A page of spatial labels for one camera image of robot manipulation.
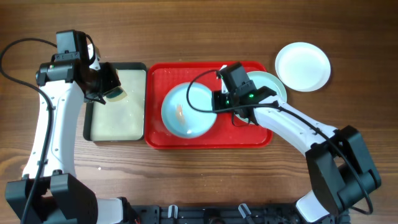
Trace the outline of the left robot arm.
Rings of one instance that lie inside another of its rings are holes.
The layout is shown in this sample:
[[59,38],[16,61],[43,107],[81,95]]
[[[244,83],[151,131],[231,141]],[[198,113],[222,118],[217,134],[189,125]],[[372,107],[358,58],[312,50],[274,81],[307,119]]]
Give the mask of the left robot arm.
[[121,85],[110,63],[99,70],[74,61],[44,63],[36,74],[40,111],[22,179],[6,185],[6,200],[22,223],[124,223],[122,198],[100,199],[75,174],[77,118],[85,95],[103,97]]

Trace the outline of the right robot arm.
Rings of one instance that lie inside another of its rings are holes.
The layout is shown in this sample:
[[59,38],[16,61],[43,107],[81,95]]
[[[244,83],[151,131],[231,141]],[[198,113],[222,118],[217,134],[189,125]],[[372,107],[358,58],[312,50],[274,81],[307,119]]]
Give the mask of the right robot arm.
[[295,208],[306,222],[348,209],[372,214],[370,194],[381,186],[381,177],[357,129],[319,123],[265,86],[215,91],[212,106],[216,113],[233,112],[270,129],[305,156],[312,189]]

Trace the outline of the light blue plate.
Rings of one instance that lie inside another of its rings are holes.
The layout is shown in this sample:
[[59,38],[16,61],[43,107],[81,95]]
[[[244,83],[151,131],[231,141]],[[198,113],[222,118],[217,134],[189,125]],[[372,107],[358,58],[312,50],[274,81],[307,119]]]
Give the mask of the light blue plate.
[[208,132],[217,115],[210,113],[212,91],[200,83],[182,83],[165,96],[161,117],[163,124],[173,135],[180,138],[197,138]]

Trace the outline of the green yellow sponge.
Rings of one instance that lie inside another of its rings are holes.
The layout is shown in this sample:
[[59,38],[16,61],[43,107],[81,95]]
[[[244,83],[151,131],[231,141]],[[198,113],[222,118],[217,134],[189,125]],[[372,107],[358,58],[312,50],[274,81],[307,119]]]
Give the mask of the green yellow sponge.
[[121,86],[112,89],[107,95],[106,99],[108,102],[120,101],[127,96],[127,93]]

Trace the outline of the white plate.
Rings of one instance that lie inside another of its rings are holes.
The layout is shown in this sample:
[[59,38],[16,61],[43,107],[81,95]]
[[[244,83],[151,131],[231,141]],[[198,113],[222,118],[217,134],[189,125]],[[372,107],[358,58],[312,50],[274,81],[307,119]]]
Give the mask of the white plate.
[[278,52],[275,71],[287,87],[310,92],[326,85],[331,77],[331,64],[319,47],[306,42],[294,42]]

